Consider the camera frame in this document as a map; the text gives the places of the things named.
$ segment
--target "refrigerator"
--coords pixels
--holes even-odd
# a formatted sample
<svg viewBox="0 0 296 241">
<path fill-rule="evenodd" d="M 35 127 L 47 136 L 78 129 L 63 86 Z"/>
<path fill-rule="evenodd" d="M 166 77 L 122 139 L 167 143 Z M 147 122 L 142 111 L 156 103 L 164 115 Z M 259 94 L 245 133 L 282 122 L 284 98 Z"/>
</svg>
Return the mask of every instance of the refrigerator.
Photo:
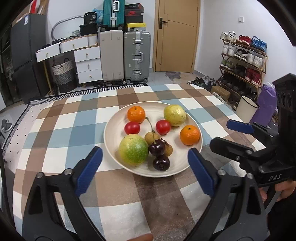
<svg viewBox="0 0 296 241">
<path fill-rule="evenodd" d="M 49 91 L 43 63 L 37 63 L 35 55 L 46 44 L 45 21 L 45 15 L 28 14 L 11 28 L 14 77 L 26 104 L 30 98 L 45 96 Z"/>
</svg>

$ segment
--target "plaid tablecloth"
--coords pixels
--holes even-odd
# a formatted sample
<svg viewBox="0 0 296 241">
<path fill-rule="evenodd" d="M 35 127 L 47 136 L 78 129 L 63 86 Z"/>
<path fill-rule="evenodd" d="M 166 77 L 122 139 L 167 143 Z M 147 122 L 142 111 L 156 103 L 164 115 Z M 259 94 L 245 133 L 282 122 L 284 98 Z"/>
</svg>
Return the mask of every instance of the plaid tablecloth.
<svg viewBox="0 0 296 241">
<path fill-rule="evenodd" d="M 211 93 L 195 85 L 125 88 L 52 102 L 35 120 L 16 170 L 13 212 L 19 233 L 36 174 L 52 175 L 73 168 L 94 146 L 100 146 L 104 154 L 102 164 L 80 200 L 104 237 L 108 241 L 127 240 L 145 233 L 152 233 L 154 240 L 186 237 L 210 200 L 203 194 L 192 170 L 188 168 L 167 178 L 138 176 L 119 166 L 103 143 L 107 121 L 120 108 L 142 101 L 182 106 L 201 128 L 202 155 L 231 175 L 245 172 L 237 162 L 210 151 L 212 138 L 219 136 L 254 149 L 260 147 L 252 136 L 227 129 L 229 119 L 240 119 Z M 56 195 L 56 199 L 66 227 L 74 231 L 60 195 Z"/>
</svg>

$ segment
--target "orange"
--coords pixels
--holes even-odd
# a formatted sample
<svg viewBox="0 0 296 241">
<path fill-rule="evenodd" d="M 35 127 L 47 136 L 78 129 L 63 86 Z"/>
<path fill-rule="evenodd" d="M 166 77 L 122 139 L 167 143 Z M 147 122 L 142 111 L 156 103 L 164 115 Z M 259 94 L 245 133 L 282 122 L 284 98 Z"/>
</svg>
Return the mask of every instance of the orange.
<svg viewBox="0 0 296 241">
<path fill-rule="evenodd" d="M 200 140 L 200 130 L 196 126 L 186 125 L 180 132 L 180 139 L 184 145 L 193 145 Z"/>
<path fill-rule="evenodd" d="M 146 117 L 145 111 L 141 106 L 133 106 L 128 110 L 129 121 L 142 123 L 145 117 Z"/>
</svg>

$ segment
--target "blue gripper pad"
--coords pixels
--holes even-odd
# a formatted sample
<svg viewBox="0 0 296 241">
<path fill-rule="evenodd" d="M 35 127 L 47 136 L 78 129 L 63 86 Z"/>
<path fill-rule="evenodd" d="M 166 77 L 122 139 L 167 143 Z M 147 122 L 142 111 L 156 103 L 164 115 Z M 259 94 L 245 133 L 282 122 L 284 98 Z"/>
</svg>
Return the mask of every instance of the blue gripper pad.
<svg viewBox="0 0 296 241">
<path fill-rule="evenodd" d="M 213 197 L 215 193 L 214 180 L 192 150 L 188 151 L 188 162 L 204 194 Z"/>
<path fill-rule="evenodd" d="M 81 172 L 80 176 L 77 178 L 76 183 L 76 196 L 80 196 L 82 193 L 86 193 L 89 184 L 91 183 L 97 169 L 99 168 L 103 159 L 103 151 L 98 148 L 93 156 L 90 158 L 89 162 Z"/>
<path fill-rule="evenodd" d="M 240 122 L 237 120 L 229 120 L 226 124 L 227 128 L 233 131 L 238 131 L 245 134 L 254 133 L 254 129 L 251 124 Z"/>
</svg>

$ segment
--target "white plate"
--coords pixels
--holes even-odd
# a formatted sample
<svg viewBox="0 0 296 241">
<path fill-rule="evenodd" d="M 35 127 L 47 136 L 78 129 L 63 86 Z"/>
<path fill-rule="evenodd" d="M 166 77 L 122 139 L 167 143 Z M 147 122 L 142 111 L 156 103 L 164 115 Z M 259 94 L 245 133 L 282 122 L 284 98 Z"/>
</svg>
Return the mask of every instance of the white plate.
<svg viewBox="0 0 296 241">
<path fill-rule="evenodd" d="M 125 106 L 116 112 L 108 121 L 104 130 L 104 143 L 108 153 L 124 169 L 144 177 L 168 177 L 187 169 L 189 167 L 187 159 L 188 150 L 195 147 L 200 152 L 202 149 L 202 135 L 199 142 L 191 146 L 184 145 L 180 140 L 179 134 L 184 126 L 194 125 L 199 128 L 195 120 L 188 114 L 186 121 L 181 126 L 171 127 L 171 131 L 168 134 L 162 136 L 160 135 L 161 138 L 166 140 L 173 147 L 173 153 L 169 156 L 170 168 L 167 171 L 162 172 L 154 169 L 152 162 L 155 157 L 152 156 L 151 153 L 149 153 L 147 161 L 137 167 L 130 166 L 121 160 L 118 153 L 118 147 L 121 140 L 126 136 L 124 126 L 129 122 L 126 117 L 127 111 L 135 105 L 141 106 L 145 110 L 146 116 L 149 118 L 154 130 L 156 123 L 159 120 L 164 119 L 163 110 L 166 106 L 168 106 L 168 104 L 159 102 L 140 102 Z M 144 120 L 140 126 L 141 130 L 139 135 L 144 138 L 145 134 L 151 131 L 151 127 L 147 120 Z"/>
</svg>

